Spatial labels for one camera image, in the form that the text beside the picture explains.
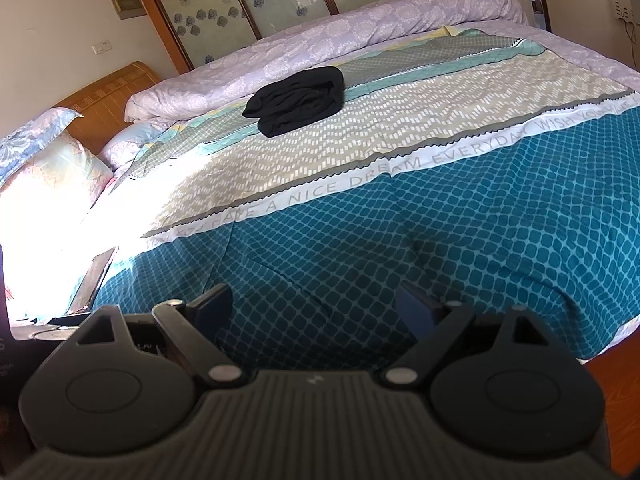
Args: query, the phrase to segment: electrical box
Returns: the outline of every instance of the electrical box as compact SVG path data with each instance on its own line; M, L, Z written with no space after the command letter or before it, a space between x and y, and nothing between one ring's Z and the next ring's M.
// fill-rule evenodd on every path
M146 15L145 7L140 0L111 0L111 3L121 20Z
M631 7L631 0L611 0L613 4L613 12L616 18L621 18L626 22L634 22L634 13ZM640 16L640 7L638 8L638 16Z

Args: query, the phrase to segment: white wall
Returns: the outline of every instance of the white wall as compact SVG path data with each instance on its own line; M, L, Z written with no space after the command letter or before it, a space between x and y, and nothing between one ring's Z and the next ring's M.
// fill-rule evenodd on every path
M554 34L633 66L625 23L613 16L609 0L546 0ZM640 30L637 32L640 42Z
M148 16L120 21L111 0L0 0L0 137L132 61L177 74ZM92 44L111 42L96 56Z

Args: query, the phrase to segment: wall-mounted device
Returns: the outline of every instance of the wall-mounted device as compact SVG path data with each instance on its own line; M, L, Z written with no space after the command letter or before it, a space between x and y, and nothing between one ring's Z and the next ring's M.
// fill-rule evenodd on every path
M640 24L640 0L611 0L611 4L616 18Z
M140 0L111 0L111 3L121 20L146 15L145 7Z

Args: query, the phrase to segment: wooden floor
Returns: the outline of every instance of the wooden floor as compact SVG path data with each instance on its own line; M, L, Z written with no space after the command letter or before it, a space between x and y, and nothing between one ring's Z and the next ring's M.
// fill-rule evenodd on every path
M604 391L611 466L624 478L640 465L640 329L586 367Z

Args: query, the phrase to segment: cable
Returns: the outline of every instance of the cable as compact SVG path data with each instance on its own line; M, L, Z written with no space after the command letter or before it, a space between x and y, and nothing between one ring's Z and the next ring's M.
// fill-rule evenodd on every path
M632 25L632 30L631 33L629 33L629 29L626 26L628 22L625 22L625 32L626 32L626 36L629 38L629 41L631 42L631 57L634 60L634 67L636 67L636 70L638 69L638 65L636 64L636 24L635 23L631 23Z

